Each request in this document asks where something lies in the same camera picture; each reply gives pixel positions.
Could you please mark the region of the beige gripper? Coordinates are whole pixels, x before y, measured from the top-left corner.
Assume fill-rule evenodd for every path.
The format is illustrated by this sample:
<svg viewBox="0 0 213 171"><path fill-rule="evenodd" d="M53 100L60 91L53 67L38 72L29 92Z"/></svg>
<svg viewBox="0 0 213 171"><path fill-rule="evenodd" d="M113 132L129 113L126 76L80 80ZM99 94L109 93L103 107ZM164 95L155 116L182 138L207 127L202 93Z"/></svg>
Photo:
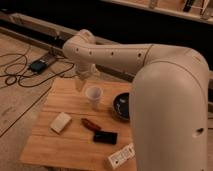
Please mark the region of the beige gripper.
<svg viewBox="0 0 213 171"><path fill-rule="evenodd" d="M92 64L86 70L83 70L79 66L75 67L76 78L75 78L75 88L77 91L81 92L83 90L84 85L87 82L87 79L95 74L99 74L98 69L95 64Z"/></svg>

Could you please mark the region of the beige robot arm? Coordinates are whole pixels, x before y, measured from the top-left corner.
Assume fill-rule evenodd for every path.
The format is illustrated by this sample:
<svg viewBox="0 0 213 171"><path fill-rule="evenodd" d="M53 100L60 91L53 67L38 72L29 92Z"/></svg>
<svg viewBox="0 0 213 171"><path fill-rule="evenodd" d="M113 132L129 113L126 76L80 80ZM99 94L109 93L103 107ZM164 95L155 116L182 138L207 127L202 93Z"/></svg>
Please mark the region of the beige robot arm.
<svg viewBox="0 0 213 171"><path fill-rule="evenodd" d="M196 50L163 44L98 45L81 30L63 45L79 77L94 64L134 76L129 98L137 171L207 171L209 67Z"/></svg>

